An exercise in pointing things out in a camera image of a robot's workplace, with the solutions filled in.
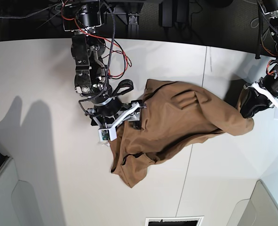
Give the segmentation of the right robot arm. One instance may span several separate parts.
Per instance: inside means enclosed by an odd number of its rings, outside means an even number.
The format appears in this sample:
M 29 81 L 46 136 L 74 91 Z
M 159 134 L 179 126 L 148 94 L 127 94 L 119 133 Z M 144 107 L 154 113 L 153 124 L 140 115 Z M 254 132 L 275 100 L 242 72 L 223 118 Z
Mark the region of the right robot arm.
M 111 75 L 112 54 L 123 56 L 125 70 L 132 63 L 114 37 L 108 39 L 93 33 L 103 25 L 106 13 L 114 15 L 104 0 L 65 0 L 60 9 L 64 30 L 75 33 L 71 55 L 76 65 L 74 88 L 82 97 L 79 105 L 93 126 L 104 129 L 115 122 L 121 125 L 128 121 L 134 129 L 141 129 L 141 100 L 123 103 L 119 98 L 134 89 L 133 82 L 121 80 L 115 89 L 110 85 L 110 80 L 120 80 L 124 75 Z

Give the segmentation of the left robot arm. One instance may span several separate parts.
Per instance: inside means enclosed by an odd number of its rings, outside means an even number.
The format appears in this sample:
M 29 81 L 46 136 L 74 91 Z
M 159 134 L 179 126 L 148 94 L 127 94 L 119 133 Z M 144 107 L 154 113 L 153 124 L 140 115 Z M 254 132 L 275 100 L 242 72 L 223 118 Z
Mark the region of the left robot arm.
M 258 7 L 258 38 L 255 59 L 260 59 L 264 49 L 273 58 L 268 61 L 265 76 L 253 83 L 243 86 L 238 107 L 244 118 L 252 118 L 260 111 L 274 109 L 274 118 L 278 120 L 278 0 L 259 0 Z M 275 52 L 264 45 L 263 24 L 268 25 L 274 43 Z

